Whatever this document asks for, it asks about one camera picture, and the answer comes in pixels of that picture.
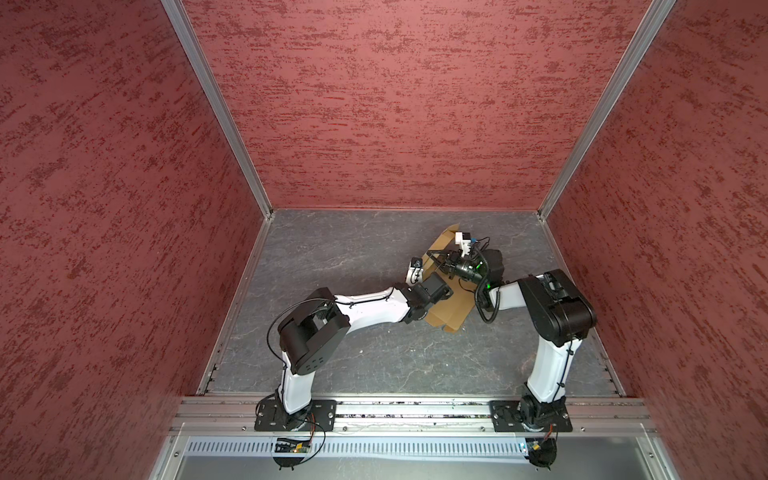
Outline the aluminium front rail frame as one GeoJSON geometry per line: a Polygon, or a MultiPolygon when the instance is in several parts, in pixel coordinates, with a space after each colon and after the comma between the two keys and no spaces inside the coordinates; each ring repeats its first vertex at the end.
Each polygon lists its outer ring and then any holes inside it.
{"type": "Polygon", "coordinates": [[[192,456],[375,458],[403,460],[526,460],[526,438],[625,440],[636,448],[652,479],[678,474],[644,400],[631,397],[572,397],[566,400],[570,433],[495,432],[489,402],[478,396],[335,395],[316,400],[338,403],[331,432],[257,432],[258,395],[228,394],[182,399],[151,473],[176,479],[192,456]],[[274,452],[279,437],[310,439],[309,455],[274,452]]]}

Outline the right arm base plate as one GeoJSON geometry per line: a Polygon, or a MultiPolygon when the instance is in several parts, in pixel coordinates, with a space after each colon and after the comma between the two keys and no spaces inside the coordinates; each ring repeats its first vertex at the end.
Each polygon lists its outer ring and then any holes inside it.
{"type": "Polygon", "coordinates": [[[490,419],[494,431],[505,433],[570,433],[573,426],[566,398],[543,403],[526,395],[519,400],[492,400],[490,419]]]}

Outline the right aluminium corner post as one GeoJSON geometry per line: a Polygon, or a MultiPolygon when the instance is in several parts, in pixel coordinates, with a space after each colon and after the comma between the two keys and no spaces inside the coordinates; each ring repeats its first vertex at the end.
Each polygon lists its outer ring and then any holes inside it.
{"type": "Polygon", "coordinates": [[[546,223],[554,211],[675,4],[675,0],[650,2],[560,173],[538,209],[538,218],[541,223],[546,223]]]}

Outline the left aluminium corner post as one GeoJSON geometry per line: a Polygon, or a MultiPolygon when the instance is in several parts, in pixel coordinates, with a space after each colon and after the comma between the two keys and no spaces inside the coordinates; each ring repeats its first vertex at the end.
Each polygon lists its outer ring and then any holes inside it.
{"type": "Polygon", "coordinates": [[[203,48],[194,32],[183,2],[178,0],[162,0],[161,4],[235,156],[249,189],[259,206],[262,216],[267,221],[271,221],[274,216],[273,206],[206,59],[203,48]]]}

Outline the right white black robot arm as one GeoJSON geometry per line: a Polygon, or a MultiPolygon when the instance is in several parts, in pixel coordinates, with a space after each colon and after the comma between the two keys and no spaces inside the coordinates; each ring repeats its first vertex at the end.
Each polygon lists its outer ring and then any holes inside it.
{"type": "Polygon", "coordinates": [[[468,292],[483,322],[494,322],[501,310],[526,308],[539,336],[533,370],[520,401],[514,407],[505,403],[491,407],[501,427],[569,431],[565,383],[575,353],[597,323],[585,296],[559,269],[505,281],[503,256],[496,249],[429,250],[427,257],[459,287],[474,285],[468,292]]]}

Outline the left small circuit board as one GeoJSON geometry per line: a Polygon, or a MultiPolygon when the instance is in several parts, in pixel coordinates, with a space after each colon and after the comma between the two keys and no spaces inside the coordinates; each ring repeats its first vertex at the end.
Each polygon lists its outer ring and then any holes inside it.
{"type": "Polygon", "coordinates": [[[274,452],[278,454],[309,455],[312,452],[310,439],[291,439],[279,437],[275,441],[274,452]]]}

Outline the aluminium corner post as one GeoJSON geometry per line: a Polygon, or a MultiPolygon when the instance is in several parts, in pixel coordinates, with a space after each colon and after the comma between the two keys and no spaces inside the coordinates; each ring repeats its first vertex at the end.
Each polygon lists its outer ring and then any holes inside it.
{"type": "Polygon", "coordinates": [[[675,0],[650,2],[560,173],[538,209],[538,218],[541,223],[546,223],[554,211],[675,4],[675,0]]]}
{"type": "Polygon", "coordinates": [[[162,0],[161,4],[235,156],[249,189],[259,206],[262,216],[267,221],[271,221],[274,216],[273,206],[206,59],[203,48],[194,32],[183,2],[178,0],[162,0]]]}

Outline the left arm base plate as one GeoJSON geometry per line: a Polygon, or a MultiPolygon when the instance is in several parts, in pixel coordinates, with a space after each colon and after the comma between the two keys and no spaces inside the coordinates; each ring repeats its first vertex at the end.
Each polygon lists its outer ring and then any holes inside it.
{"type": "Polygon", "coordinates": [[[275,396],[258,402],[254,430],[257,432],[309,432],[312,429],[331,432],[338,403],[335,400],[313,400],[306,407],[289,414],[275,396]]]}

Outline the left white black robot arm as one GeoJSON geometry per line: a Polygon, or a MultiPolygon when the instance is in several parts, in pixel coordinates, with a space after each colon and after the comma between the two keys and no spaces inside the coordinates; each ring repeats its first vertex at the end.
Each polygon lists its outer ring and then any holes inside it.
{"type": "Polygon", "coordinates": [[[452,295],[453,290],[439,276],[415,285],[396,283],[370,294],[335,295],[325,287],[312,292],[277,328],[284,364],[277,398],[285,414],[307,411],[315,372],[348,334],[380,324],[420,321],[452,295]]]}

